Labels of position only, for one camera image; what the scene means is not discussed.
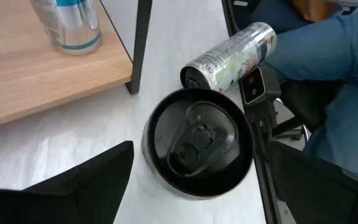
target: black can top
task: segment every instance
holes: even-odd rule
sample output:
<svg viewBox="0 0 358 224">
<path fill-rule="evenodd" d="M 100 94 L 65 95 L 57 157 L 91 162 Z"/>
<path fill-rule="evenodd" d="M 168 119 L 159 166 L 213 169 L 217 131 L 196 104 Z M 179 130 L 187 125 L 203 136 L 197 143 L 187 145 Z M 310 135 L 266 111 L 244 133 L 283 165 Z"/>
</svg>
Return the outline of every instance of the black can top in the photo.
<svg viewBox="0 0 358 224">
<path fill-rule="evenodd" d="M 161 176 L 199 197 L 233 189 L 246 176 L 254 149 L 243 112 L 226 96 L 199 88 L 166 97 L 150 118 L 148 138 Z"/>
</svg>

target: black metal frame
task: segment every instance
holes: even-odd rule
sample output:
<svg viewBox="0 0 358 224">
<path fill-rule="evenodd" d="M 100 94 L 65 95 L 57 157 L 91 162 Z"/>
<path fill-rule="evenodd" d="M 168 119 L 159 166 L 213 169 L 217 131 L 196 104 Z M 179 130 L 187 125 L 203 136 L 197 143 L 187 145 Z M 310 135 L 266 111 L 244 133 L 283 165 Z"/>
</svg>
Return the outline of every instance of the black metal frame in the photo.
<svg viewBox="0 0 358 224">
<path fill-rule="evenodd" d="M 128 91 L 130 94 L 136 94 L 139 92 L 140 89 L 140 78 L 142 76 L 142 67 L 143 67 L 143 59 L 144 53 L 146 49 L 146 40 L 147 40 L 147 33 L 149 31 L 149 22 L 150 22 L 150 15 L 152 10 L 153 0 L 139 0 L 137 4 L 137 17 L 136 17 L 136 30 L 135 30 L 135 46 L 134 46 L 134 58 L 132 59 L 128 51 L 122 43 L 121 37 L 117 32 L 117 29 L 114 26 L 109 14 L 107 13 L 109 20 L 116 30 L 119 40 L 121 44 L 124 46 L 125 51 L 128 54 L 132 62 L 132 76 L 130 82 L 125 83 Z"/>
<path fill-rule="evenodd" d="M 226 19 L 227 31 L 229 36 L 237 32 L 234 20 L 232 0 L 222 0 L 223 13 Z M 281 223 L 280 211 L 277 205 L 277 196 L 273 184 L 272 174 L 268 162 L 261 157 L 260 153 L 254 153 L 255 168 L 259 181 L 260 194 L 264 205 L 264 212 L 267 224 Z"/>
</svg>

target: person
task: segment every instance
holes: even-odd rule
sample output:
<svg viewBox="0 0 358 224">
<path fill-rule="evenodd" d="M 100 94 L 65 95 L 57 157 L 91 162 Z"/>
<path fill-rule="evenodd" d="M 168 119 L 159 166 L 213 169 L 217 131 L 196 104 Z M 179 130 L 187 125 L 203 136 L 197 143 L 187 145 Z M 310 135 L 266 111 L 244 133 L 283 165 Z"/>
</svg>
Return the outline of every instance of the person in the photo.
<svg viewBox="0 0 358 224">
<path fill-rule="evenodd" d="M 358 173 L 358 13 L 278 35 L 275 52 L 261 64 L 275 69 L 281 82 L 344 82 L 303 151 Z"/>
</svg>

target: wooden shelf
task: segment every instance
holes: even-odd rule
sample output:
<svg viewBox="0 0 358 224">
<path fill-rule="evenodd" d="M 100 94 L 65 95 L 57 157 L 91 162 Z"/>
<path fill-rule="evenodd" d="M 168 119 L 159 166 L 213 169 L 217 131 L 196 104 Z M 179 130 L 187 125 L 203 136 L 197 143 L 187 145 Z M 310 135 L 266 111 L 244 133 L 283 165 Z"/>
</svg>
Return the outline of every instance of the wooden shelf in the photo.
<svg viewBox="0 0 358 224">
<path fill-rule="evenodd" d="M 102 41 L 69 56 L 50 43 L 29 0 L 0 0 L 0 124 L 131 80 L 132 63 L 98 1 Z"/>
</svg>

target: white desk surface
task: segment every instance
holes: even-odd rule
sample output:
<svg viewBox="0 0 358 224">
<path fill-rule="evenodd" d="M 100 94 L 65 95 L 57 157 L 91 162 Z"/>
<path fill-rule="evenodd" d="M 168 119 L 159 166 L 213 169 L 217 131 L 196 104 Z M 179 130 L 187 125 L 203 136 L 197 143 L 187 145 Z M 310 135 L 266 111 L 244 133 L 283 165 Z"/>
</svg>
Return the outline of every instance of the white desk surface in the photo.
<svg viewBox="0 0 358 224">
<path fill-rule="evenodd" d="M 103 3 L 133 51 L 137 0 Z M 120 86 L 0 125 L 0 188 L 24 189 L 132 140 L 134 167 L 115 223 L 265 223 L 254 166 L 232 192 L 206 201 L 154 198 L 136 182 L 148 115 L 181 88 L 182 66 L 226 38 L 221 0 L 154 0 L 140 93 Z M 228 95 L 241 106 L 237 86 Z"/>
</svg>

